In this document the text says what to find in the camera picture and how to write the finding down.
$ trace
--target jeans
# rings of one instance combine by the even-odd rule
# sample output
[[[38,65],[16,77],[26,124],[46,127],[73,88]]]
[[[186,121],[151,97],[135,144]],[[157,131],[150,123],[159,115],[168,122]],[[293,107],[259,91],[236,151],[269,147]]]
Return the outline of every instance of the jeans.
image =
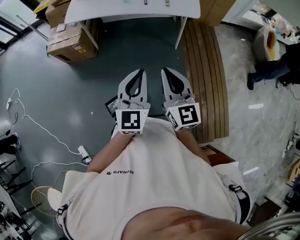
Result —
[[[276,79],[290,72],[287,65],[287,54],[285,53],[279,60],[267,61],[255,65],[256,73],[251,77],[254,83],[261,80]]]
[[[14,155],[16,153],[16,148],[12,145],[16,144],[17,141],[18,139],[14,135],[0,140],[0,155],[2,155],[3,153]]]

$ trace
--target dark green floor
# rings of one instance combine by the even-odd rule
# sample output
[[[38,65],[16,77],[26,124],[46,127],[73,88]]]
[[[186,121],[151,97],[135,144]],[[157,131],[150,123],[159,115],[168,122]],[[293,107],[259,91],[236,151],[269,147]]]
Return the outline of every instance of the dark green floor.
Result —
[[[46,35],[49,27],[39,28]],[[0,57],[0,135],[10,127],[6,103],[15,88],[20,90],[26,113],[65,142],[72,151],[84,145],[96,154],[108,142],[114,120],[105,103],[117,95],[119,83],[132,71],[143,68],[147,73],[150,114],[162,114],[161,69],[169,67],[185,74],[181,45],[174,45],[179,25],[171,18],[131,19],[104,24],[99,31],[100,51],[95,59],[68,65],[47,57],[46,42],[30,33],[13,44]],[[78,155],[31,122],[22,119],[20,104],[10,108],[11,117],[19,113],[12,132],[19,134],[22,150],[16,168],[26,167],[21,180],[31,178],[33,167],[42,161],[59,163],[80,162]],[[44,164],[33,174],[36,186],[52,186],[62,170],[84,171],[81,165]],[[62,178],[57,188],[62,187]],[[31,206],[32,186],[15,196],[27,208]],[[52,219],[34,212],[50,228]]]

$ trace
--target gray floor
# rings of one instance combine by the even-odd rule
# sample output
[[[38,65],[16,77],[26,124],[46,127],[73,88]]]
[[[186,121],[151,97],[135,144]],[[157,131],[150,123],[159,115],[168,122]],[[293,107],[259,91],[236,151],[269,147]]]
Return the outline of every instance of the gray floor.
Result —
[[[49,26],[39,29],[49,34]],[[45,41],[33,32],[0,57],[0,135],[9,129],[18,112],[12,132],[18,133],[22,144],[17,168],[26,166],[23,180],[31,178],[33,167],[42,161],[74,163],[80,162],[81,157],[68,152],[29,118],[22,119],[21,104],[12,105],[10,120],[6,103],[15,88],[20,91],[26,114],[72,151],[78,152],[78,147],[84,145],[94,155],[109,141],[115,122],[105,103],[117,95],[119,83],[129,73],[140,68],[146,70],[150,115],[163,113],[161,69],[170,67],[185,74],[181,47],[174,49],[179,26],[171,18],[107,23],[99,33],[97,58],[71,65],[47,57]],[[86,167],[43,164],[33,173],[34,185],[52,186],[61,170],[84,171]],[[32,188],[15,195],[27,208],[31,206]],[[51,218],[34,213],[52,228]]]
[[[254,36],[228,25],[215,28],[222,55],[229,102],[230,137],[212,145],[239,161],[239,168],[255,200],[264,195],[281,205],[290,188],[285,185],[293,159],[292,148],[283,158],[283,150],[292,136],[293,123],[300,134],[300,103],[275,80],[261,81],[247,89],[247,74],[255,72],[252,53]],[[280,45],[280,53],[285,46]],[[291,90],[300,99],[300,85]],[[259,109],[250,105],[263,104]]]
[[[49,31],[46,25],[40,30],[45,34]],[[0,135],[13,120],[5,109],[7,100],[19,88],[28,115],[74,152],[84,145],[90,154],[97,153],[109,140],[114,123],[104,103],[116,95],[118,84],[129,72],[138,68],[146,70],[148,97],[152,103],[150,113],[162,113],[161,68],[171,67],[185,73],[181,48],[174,50],[178,31],[178,25],[168,18],[109,23],[100,32],[98,57],[72,65],[47,57],[44,40],[30,33],[0,57]],[[248,172],[244,180],[254,199],[267,194],[281,203],[289,190],[282,178],[288,173],[285,165],[287,158],[292,159],[290,155],[283,159],[282,152],[294,121],[297,131],[300,130],[299,104],[289,90],[276,89],[273,80],[256,84],[254,91],[246,88],[247,73],[254,71],[255,63],[250,32],[220,25],[216,33],[227,81],[230,137],[216,140],[213,145],[238,160],[243,173]],[[300,98],[300,86],[292,86],[292,90]],[[254,104],[263,107],[249,109]],[[22,151],[17,165],[10,171],[26,166],[22,181],[29,179],[33,167],[42,161],[80,161],[28,118],[22,119],[20,104],[12,105],[12,118],[15,112],[19,113],[19,119],[13,132],[19,134]],[[10,158],[6,155],[0,160]],[[43,164],[34,171],[33,182],[36,186],[51,186],[61,170],[85,169],[81,165]],[[57,189],[62,187],[62,182],[61,177]],[[29,186],[15,195],[27,208],[31,206],[32,189]],[[50,217],[39,212],[34,214],[53,229]],[[52,232],[45,234],[41,238],[55,238]]]

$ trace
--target wooden slat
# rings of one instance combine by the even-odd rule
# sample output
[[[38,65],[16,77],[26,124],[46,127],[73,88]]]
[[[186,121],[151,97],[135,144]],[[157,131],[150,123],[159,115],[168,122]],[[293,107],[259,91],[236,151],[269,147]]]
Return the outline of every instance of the wooden slat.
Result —
[[[188,56],[189,56],[189,62],[190,62],[190,71],[191,71],[191,76],[192,76],[192,90],[193,90],[193,93],[195,94],[195,102],[200,102],[200,97],[199,97],[200,91],[199,91],[199,82],[198,82],[198,74],[197,74],[197,65],[196,65],[194,47],[193,47],[193,43],[191,40],[188,24],[185,25],[184,36],[185,36],[185,42],[186,42],[186,47],[188,50]],[[195,133],[194,133],[194,131],[192,132],[198,143],[202,142],[202,128],[200,128],[200,130],[201,130],[201,133],[199,132],[199,128],[196,127]]]
[[[216,46],[213,38],[212,31],[214,32],[215,29],[211,26],[207,28],[208,30],[208,38],[210,42],[210,47],[212,51],[212,58],[215,68],[215,75],[216,75],[216,83],[218,86],[218,96],[219,96],[219,114],[220,114],[220,138],[225,137],[225,108],[224,108],[224,94],[222,90],[222,82],[221,82],[221,75],[219,69],[219,62],[217,58],[217,51]]]
[[[183,54],[184,54],[186,76],[187,76],[187,78],[189,80],[190,85],[193,86],[192,73],[191,73],[190,61],[189,61],[189,54],[188,54],[188,48],[187,48],[186,38],[185,38],[184,34],[181,36],[181,44],[182,44],[182,50],[183,50]],[[197,137],[197,130],[196,130],[196,128],[192,128],[191,132],[192,132],[193,136],[196,138]]]
[[[212,81],[212,90],[213,90],[213,103],[214,103],[214,125],[215,125],[215,138],[220,138],[220,106],[219,106],[219,95],[218,95],[218,83],[216,76],[216,68],[214,64],[214,59],[212,55],[212,49],[209,42],[208,37],[208,26],[202,24],[201,25],[203,39],[205,43],[205,48],[208,56],[210,73],[211,73],[211,81]]]
[[[193,50],[194,50],[194,57],[196,62],[196,72],[198,76],[199,82],[199,95],[200,95],[200,105],[201,105],[201,124],[198,125],[198,131],[201,128],[201,135],[202,135],[202,143],[208,142],[208,115],[207,115],[207,98],[206,98],[206,87],[205,87],[205,79],[204,79],[204,72],[203,66],[201,62],[200,50],[198,45],[198,40],[195,32],[194,23],[192,20],[188,21],[188,26],[190,29],[190,36],[192,39]]]
[[[202,73],[205,86],[206,95],[206,110],[207,110],[207,124],[208,124],[208,140],[207,142],[213,142],[215,139],[215,107],[211,73],[209,69],[209,61],[206,46],[203,39],[203,33],[198,22],[194,21],[194,30],[199,45],[199,52],[202,63]]]
[[[228,93],[227,93],[227,82],[224,64],[222,62],[222,57],[220,53],[219,43],[216,36],[216,32],[212,31],[212,38],[215,46],[216,56],[218,59],[220,76],[221,76],[221,84],[222,84],[222,93],[223,93],[223,106],[224,106],[224,137],[229,136],[229,105],[228,105]]]

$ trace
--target white marker cube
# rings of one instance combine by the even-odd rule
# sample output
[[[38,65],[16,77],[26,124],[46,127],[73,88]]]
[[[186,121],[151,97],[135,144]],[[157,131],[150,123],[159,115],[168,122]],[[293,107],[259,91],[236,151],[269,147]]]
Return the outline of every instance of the white marker cube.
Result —
[[[117,109],[118,131],[122,134],[142,134],[149,109]]]
[[[175,131],[191,129],[201,124],[199,103],[169,107],[165,115]]]

